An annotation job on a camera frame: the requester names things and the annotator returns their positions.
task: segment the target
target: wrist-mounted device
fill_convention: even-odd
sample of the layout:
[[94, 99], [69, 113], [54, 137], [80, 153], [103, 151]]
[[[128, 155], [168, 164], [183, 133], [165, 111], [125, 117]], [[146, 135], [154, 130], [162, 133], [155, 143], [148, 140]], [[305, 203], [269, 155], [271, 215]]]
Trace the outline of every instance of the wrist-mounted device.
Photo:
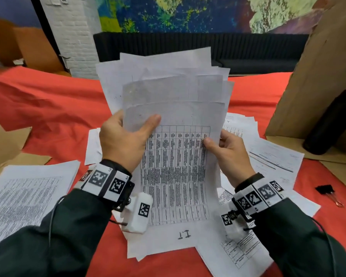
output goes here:
[[122, 231], [144, 233], [149, 223], [152, 196], [144, 192], [131, 196], [132, 174], [120, 164], [103, 159], [89, 169], [76, 186], [99, 197], [112, 210], [122, 212]]
[[232, 202], [220, 206], [220, 215], [230, 239], [239, 242], [252, 229], [253, 216], [285, 198], [276, 181], [260, 178], [235, 193]]

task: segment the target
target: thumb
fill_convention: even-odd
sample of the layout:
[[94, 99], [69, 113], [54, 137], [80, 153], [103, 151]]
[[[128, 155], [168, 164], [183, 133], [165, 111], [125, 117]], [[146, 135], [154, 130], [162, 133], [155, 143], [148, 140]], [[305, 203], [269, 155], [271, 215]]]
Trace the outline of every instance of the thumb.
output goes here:
[[216, 144], [213, 139], [211, 138], [205, 138], [204, 139], [204, 145], [205, 145], [205, 148], [211, 152], [212, 154], [214, 154], [217, 158], [219, 157], [220, 155], [220, 152], [221, 152], [221, 147], [219, 147], [218, 144]]
[[138, 131], [145, 139], [148, 139], [150, 134], [155, 130], [161, 121], [161, 116], [158, 114], [150, 116]]

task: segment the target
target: world map mural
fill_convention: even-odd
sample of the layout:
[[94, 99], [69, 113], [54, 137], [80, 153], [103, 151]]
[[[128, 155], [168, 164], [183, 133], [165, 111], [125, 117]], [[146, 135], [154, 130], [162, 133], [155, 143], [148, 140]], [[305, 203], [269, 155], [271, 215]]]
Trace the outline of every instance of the world map mural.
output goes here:
[[309, 33], [327, 0], [96, 0], [103, 31]]

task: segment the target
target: hand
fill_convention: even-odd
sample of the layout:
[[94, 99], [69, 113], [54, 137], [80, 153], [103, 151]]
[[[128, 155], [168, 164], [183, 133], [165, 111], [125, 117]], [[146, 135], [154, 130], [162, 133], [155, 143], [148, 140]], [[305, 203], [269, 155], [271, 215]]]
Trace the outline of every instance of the hand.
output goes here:
[[220, 137], [219, 145], [210, 138], [204, 139], [204, 145], [217, 157], [219, 167], [235, 188], [256, 173], [251, 166], [242, 138], [224, 129]]
[[123, 126], [123, 111], [116, 112], [101, 127], [102, 158], [114, 161], [130, 173], [141, 162], [149, 135], [161, 121], [160, 115], [150, 116], [140, 130], [129, 132]]

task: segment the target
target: brown chair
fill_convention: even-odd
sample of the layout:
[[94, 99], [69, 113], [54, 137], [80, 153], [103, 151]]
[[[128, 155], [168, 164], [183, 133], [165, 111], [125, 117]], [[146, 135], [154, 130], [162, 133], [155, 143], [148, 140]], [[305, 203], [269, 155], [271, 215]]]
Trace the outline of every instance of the brown chair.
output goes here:
[[13, 60], [22, 58], [14, 35], [14, 27], [16, 27], [14, 23], [0, 19], [0, 62], [6, 67], [15, 66]]
[[71, 77], [64, 70], [59, 57], [56, 55], [42, 29], [20, 27], [13, 30], [28, 68]]

